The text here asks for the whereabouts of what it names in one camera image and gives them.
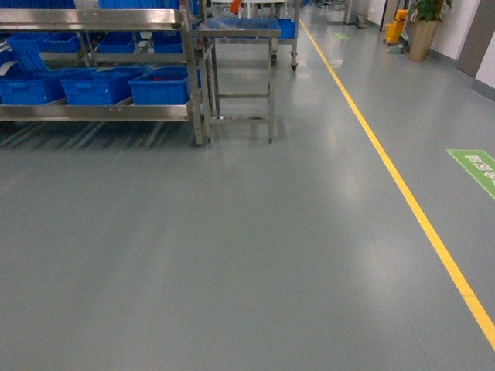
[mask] blue storage bin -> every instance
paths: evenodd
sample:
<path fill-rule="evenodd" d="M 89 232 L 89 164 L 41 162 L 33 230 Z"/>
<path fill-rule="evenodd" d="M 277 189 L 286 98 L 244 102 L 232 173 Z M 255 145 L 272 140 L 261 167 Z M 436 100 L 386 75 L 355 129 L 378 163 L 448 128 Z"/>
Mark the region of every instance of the blue storage bin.
<path fill-rule="evenodd" d="M 45 49 L 53 53 L 75 53 L 80 50 L 79 39 L 73 32 L 58 32 L 45 39 Z"/>
<path fill-rule="evenodd" d="M 0 7 L 2 6 L 7 8 L 75 8 L 74 0 L 0 0 Z"/>
<path fill-rule="evenodd" d="M 280 27 L 279 39 L 294 39 L 295 22 L 290 19 L 277 19 Z"/>
<path fill-rule="evenodd" d="M 7 62 L 15 62 L 15 54 L 14 52 L 0 52 L 0 66 L 2 66 L 4 63 Z M 6 76 L 11 76 L 11 75 L 16 75 L 18 73 L 21 73 L 22 70 L 19 67 L 19 64 L 16 63 L 13 66 L 7 70 L 7 73 L 5 74 Z"/>
<path fill-rule="evenodd" d="M 60 80 L 88 74 L 86 69 L 24 73 L 0 79 L 3 104 L 46 104 L 65 96 Z"/>
<path fill-rule="evenodd" d="M 38 52 L 29 50 L 15 50 L 15 58 L 20 70 L 24 72 L 47 71 L 46 64 L 42 61 Z"/>
<path fill-rule="evenodd" d="M 189 7 L 194 15 L 200 14 L 200 0 L 189 0 Z"/>
<path fill-rule="evenodd" d="M 98 44 L 100 53 L 126 53 L 135 51 L 132 32 L 110 32 Z"/>
<path fill-rule="evenodd" d="M 51 0 L 52 9 L 74 9 L 76 8 L 74 0 Z"/>
<path fill-rule="evenodd" d="M 145 73 L 142 67 L 120 67 L 62 80 L 67 104 L 109 105 L 131 96 L 128 81 Z"/>
<path fill-rule="evenodd" d="M 180 54 L 183 52 L 183 41 L 178 32 L 173 34 L 154 32 L 153 49 L 155 53 Z"/>
<path fill-rule="evenodd" d="M 12 62 L 15 60 L 13 52 L 0 52 L 0 66 L 5 62 Z"/>
<path fill-rule="evenodd" d="M 100 8 L 168 8 L 178 9 L 179 0 L 99 0 Z"/>
<path fill-rule="evenodd" d="M 14 50 L 44 52 L 45 39 L 50 36 L 48 32 L 18 33 L 7 39 L 7 43 Z"/>
<path fill-rule="evenodd" d="M 163 67 L 129 81 L 137 105 L 185 104 L 190 97 L 187 69 Z"/>

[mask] metal shelf frame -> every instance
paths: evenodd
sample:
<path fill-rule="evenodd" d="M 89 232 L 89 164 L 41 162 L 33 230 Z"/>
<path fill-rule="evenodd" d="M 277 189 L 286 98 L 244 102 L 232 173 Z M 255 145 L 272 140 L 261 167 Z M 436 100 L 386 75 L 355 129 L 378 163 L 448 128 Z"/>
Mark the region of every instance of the metal shelf frame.
<path fill-rule="evenodd" d="M 207 88 L 203 92 L 204 122 L 207 140 L 211 142 L 212 124 L 268 124 L 268 143 L 273 142 L 275 128 L 275 78 L 277 66 L 277 46 L 280 28 L 275 19 L 257 19 L 264 27 L 249 25 L 232 26 L 223 29 L 217 24 L 225 19 L 207 19 L 196 31 L 203 45 L 203 58 L 200 59 L 201 76 L 207 77 Z M 217 42 L 268 44 L 268 90 L 266 94 L 221 94 L 217 73 Z M 220 114 L 220 99 L 257 98 L 267 99 L 268 112 L 265 117 L 225 117 Z"/>
<path fill-rule="evenodd" d="M 167 31 L 180 30 L 183 55 L 131 54 L 101 55 L 94 62 L 185 63 L 191 99 L 187 104 L 136 106 L 132 99 L 114 106 L 69 106 L 59 101 L 44 105 L 0 105 L 0 121 L 190 121 L 197 145 L 204 144 L 205 127 L 200 113 L 198 56 L 193 45 L 193 30 L 188 0 L 180 9 L 0 9 L 0 30 L 18 31 Z M 44 54 L 45 58 L 53 55 Z M 78 53 L 64 55 L 78 57 Z"/>

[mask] stainless steel shelf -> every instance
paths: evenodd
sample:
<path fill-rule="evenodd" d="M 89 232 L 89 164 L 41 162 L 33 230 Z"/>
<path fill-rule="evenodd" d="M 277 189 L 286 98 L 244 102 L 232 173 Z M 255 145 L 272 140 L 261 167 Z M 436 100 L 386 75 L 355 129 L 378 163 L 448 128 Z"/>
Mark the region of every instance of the stainless steel shelf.
<path fill-rule="evenodd" d="M 170 30 L 181 26 L 178 9 L 0 9 L 1 30 Z"/>
<path fill-rule="evenodd" d="M 193 104 L 172 106 L 0 105 L 0 121 L 189 121 Z"/>

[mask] wall baseboard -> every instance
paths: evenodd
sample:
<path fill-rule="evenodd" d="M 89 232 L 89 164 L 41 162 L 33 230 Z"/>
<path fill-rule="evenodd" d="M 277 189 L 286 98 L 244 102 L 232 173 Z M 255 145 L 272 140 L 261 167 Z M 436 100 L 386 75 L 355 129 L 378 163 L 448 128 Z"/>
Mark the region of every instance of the wall baseboard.
<path fill-rule="evenodd" d="M 371 29 L 380 29 L 380 25 L 377 25 L 375 22 L 368 21 L 368 25 Z"/>
<path fill-rule="evenodd" d="M 444 64 L 445 66 L 448 66 L 451 68 L 456 68 L 457 60 L 454 60 L 453 58 L 450 58 L 449 56 L 441 54 L 440 52 L 437 52 L 436 50 L 430 49 L 430 51 L 428 52 L 428 56 L 434 60 L 438 60 L 438 61 L 442 62 L 442 64 Z"/>
<path fill-rule="evenodd" d="M 495 88 L 490 85 L 486 85 L 479 80 L 474 80 L 471 89 L 495 102 Z"/>

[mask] gray epoxy floor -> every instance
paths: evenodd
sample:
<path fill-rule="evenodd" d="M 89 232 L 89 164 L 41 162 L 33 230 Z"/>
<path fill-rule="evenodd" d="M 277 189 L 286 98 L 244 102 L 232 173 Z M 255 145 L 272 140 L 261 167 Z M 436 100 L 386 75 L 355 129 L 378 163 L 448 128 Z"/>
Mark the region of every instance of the gray epoxy floor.
<path fill-rule="evenodd" d="M 495 204 L 446 153 L 495 154 L 495 104 L 375 29 L 303 18 L 495 318 Z M 273 145 L 256 127 L 194 148 L 184 125 L 49 124 L 1 151 L 2 370 L 495 369 L 308 37 L 296 75 L 283 48 Z M 255 53 L 223 51 L 228 86 Z"/>

